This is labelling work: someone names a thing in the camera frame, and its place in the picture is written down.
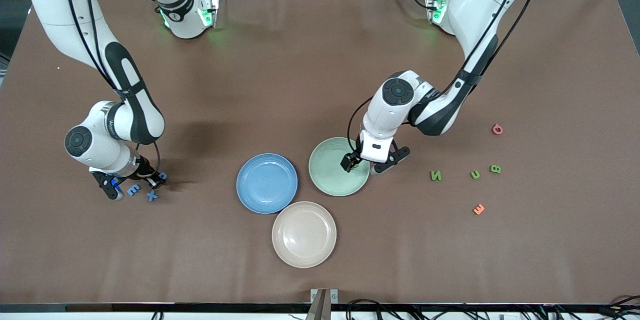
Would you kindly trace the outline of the brown table cover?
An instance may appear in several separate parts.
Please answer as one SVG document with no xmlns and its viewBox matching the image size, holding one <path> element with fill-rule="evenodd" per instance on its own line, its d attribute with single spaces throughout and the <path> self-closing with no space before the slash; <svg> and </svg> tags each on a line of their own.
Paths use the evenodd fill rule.
<svg viewBox="0 0 640 320">
<path fill-rule="evenodd" d="M 99 3 L 165 116 L 167 185 L 153 203 L 112 201 L 66 153 L 67 131 L 116 96 L 27 13 L 0 87 L 0 303 L 302 302 L 318 287 L 381 302 L 640 294 L 640 57 L 617 0 L 532 0 L 450 130 L 402 126 L 409 157 L 348 197 L 311 181 L 317 144 L 343 137 L 392 73 L 443 89 L 464 62 L 416 3 L 226 0 L 221 29 L 192 40 L 149 0 Z M 240 203 L 238 172 L 262 153 L 294 165 L 291 204 L 333 216 L 322 264 L 286 264 L 272 244 L 281 211 Z"/>
</svg>

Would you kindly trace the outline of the beige plate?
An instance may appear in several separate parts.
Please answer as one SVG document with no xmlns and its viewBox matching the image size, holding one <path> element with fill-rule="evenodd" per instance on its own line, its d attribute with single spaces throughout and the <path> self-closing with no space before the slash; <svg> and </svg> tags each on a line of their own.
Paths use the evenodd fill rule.
<svg viewBox="0 0 640 320">
<path fill-rule="evenodd" d="M 293 203 L 277 216 L 271 231 L 278 257 L 297 269 L 326 261 L 338 240 L 338 227 L 329 211 L 310 201 Z"/>
</svg>

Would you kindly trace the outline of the grey metal bracket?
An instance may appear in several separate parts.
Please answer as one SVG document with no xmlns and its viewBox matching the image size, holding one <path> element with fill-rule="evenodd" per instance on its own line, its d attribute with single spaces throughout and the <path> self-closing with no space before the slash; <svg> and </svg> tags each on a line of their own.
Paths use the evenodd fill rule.
<svg viewBox="0 0 640 320">
<path fill-rule="evenodd" d="M 339 304 L 339 291 L 335 288 L 332 289 L 326 289 L 326 288 L 322 288 L 322 290 L 326 290 L 326 296 L 327 298 L 330 298 L 330 302 L 331 304 Z M 310 302 L 313 302 L 313 300 L 315 299 L 316 295 L 318 294 L 318 292 L 320 291 L 320 289 L 318 288 L 312 288 L 310 290 Z"/>
</svg>

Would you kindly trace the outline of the tan pole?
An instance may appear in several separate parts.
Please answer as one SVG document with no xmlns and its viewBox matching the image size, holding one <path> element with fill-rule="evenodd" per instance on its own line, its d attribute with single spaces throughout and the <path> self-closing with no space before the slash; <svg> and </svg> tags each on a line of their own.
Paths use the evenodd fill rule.
<svg viewBox="0 0 640 320">
<path fill-rule="evenodd" d="M 331 314 L 330 291 L 326 288 L 317 289 L 313 295 L 311 306 L 305 320 L 327 320 Z"/>
</svg>

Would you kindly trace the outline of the green plate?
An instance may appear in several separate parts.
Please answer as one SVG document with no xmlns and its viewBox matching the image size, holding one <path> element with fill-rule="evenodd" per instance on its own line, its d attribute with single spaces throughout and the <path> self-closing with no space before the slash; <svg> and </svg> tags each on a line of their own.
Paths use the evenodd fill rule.
<svg viewBox="0 0 640 320">
<path fill-rule="evenodd" d="M 370 163 L 362 161 L 350 173 L 343 170 L 341 161 L 352 152 L 355 141 L 347 143 L 345 137 L 334 137 L 320 142 L 311 152 L 308 171 L 318 190 L 328 195 L 352 195 L 366 184 L 370 176 Z"/>
</svg>

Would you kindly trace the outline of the blue plate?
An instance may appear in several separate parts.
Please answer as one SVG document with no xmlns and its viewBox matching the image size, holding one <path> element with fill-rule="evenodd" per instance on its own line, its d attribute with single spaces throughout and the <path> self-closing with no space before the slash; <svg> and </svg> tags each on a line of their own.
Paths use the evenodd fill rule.
<svg viewBox="0 0 640 320">
<path fill-rule="evenodd" d="M 239 170 L 237 196 L 249 211 L 274 214 L 289 206 L 298 192 L 298 174 L 288 158 L 262 153 L 250 158 Z"/>
</svg>

